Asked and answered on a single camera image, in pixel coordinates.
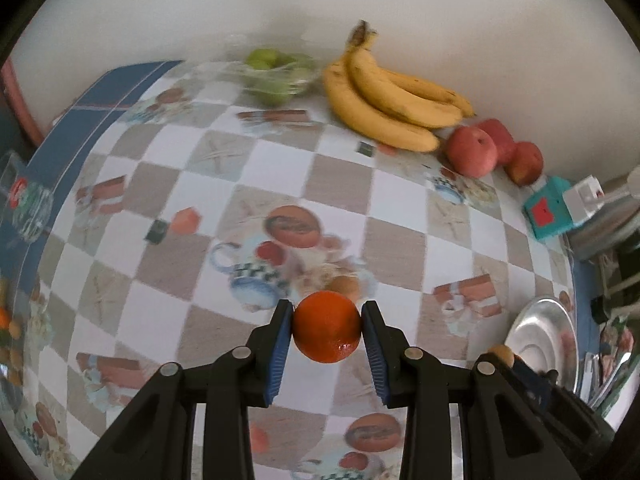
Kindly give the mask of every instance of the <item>silver screw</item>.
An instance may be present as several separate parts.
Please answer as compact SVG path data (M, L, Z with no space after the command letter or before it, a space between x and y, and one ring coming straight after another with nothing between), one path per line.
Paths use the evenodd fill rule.
M233 349L231 355L236 359L247 359L251 355L251 349L248 346L239 346Z
M177 374L179 369L178 363L165 363L160 367L160 374L171 377Z
M478 371L482 375L493 375L495 372L495 366L493 366L489 361L482 361L478 363Z
M421 359L423 355L424 352L415 346L409 346L409 348L404 351L404 356L407 359L412 359L414 361Z

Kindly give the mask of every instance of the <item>yellow banana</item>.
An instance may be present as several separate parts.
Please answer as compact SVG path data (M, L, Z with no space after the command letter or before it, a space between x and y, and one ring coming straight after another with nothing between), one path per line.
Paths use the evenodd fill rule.
M397 121L369 105L356 91L347 70L349 52L328 65L322 82L332 109L344 123L371 139L412 152L432 152L438 139L429 130Z
M364 42L351 45L349 74L362 96L381 112L405 123L425 128L458 124L462 112L455 106L423 99L391 82L369 51L375 37L375 32L368 32Z
M471 103L462 97L462 95L444 88L433 81L427 79L421 79L412 75L401 74L399 72L392 72L391 70L383 69L385 75L389 80L401 89L407 92L417 95L423 99L430 99L439 103L446 103L454 105L462 111L465 117L473 117L476 113Z

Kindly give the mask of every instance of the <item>clear plastic container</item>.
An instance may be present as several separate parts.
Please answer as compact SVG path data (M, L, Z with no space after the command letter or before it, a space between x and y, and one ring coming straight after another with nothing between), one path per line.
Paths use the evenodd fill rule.
M0 158L0 206L2 220L10 221L20 237L32 243L44 231L53 193L27 175L20 156L12 151Z
M318 79L321 60L303 40L230 36L225 41L225 74L265 107L281 107Z

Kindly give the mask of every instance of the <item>metal plate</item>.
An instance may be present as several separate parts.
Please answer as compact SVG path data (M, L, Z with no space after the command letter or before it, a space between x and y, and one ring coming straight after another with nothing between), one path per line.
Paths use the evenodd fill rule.
M575 393L578 345L571 319L558 300L545 296L531 301L504 343L536 372L558 370L558 385Z

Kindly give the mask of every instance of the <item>teal box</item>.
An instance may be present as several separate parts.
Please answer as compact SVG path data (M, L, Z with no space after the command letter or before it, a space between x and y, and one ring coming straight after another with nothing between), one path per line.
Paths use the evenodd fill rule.
M570 187L568 180L550 176L545 187L524 203L522 210L537 240L561 235L574 227L574 221L562 199L562 194Z

